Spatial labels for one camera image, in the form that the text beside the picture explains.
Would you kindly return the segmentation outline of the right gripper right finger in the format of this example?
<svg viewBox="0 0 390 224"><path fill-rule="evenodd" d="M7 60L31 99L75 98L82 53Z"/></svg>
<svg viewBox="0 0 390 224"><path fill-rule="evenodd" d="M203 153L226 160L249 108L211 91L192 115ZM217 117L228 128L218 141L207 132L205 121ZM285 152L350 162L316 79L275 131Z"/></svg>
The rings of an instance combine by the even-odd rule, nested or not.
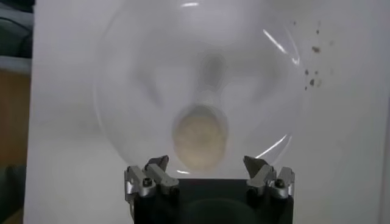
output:
<svg viewBox="0 0 390 224"><path fill-rule="evenodd" d="M244 156L243 162L250 176L246 184L257 196L261 197L269 190L276 199L294 197L295 173L291 168L282 167L277 173L265 160L250 156Z"/></svg>

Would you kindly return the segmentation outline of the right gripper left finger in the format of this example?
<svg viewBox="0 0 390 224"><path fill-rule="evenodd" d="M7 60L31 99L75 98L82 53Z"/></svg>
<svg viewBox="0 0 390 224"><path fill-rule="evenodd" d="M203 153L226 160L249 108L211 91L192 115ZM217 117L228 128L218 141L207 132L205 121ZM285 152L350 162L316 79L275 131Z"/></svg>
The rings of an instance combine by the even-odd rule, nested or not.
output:
<svg viewBox="0 0 390 224"><path fill-rule="evenodd" d="M124 170L125 201L132 201L136 196L153 197L159 190L161 194L175 196L179 193L179 180L165 171L169 162L168 155L151 158L141 169L129 166Z"/></svg>

